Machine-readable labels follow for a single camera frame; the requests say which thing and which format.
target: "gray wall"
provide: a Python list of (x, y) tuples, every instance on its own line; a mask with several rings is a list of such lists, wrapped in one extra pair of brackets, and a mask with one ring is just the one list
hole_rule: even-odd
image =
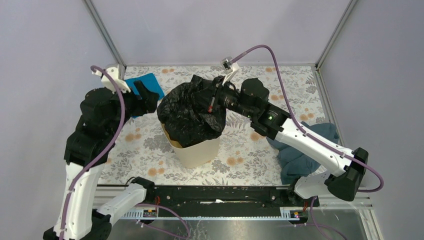
[[(385, 240), (424, 239), (424, 1), (359, 1), (322, 75), (347, 146), (385, 179), (371, 194)], [(368, 173), (365, 185), (376, 187)]]
[[(94, 0), (127, 64), (219, 64), (267, 44), (279, 63), (315, 63), (349, 0)], [(271, 63), (262, 49), (240, 62)]]
[(0, 1), (0, 239), (42, 239), (59, 215), (79, 105), (114, 60), (80, 0)]

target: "black plastic bag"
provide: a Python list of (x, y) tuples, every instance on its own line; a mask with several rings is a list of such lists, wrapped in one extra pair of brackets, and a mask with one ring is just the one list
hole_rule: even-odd
[(172, 89), (157, 107), (157, 116), (164, 124), (169, 138), (179, 142), (183, 148), (216, 139), (224, 130), (226, 109), (219, 106), (209, 113), (205, 107), (209, 102), (200, 100), (205, 99), (205, 96), (199, 97), (199, 94), (203, 94), (199, 91), (209, 87), (213, 87), (211, 80), (193, 75), (191, 82), (182, 83)]

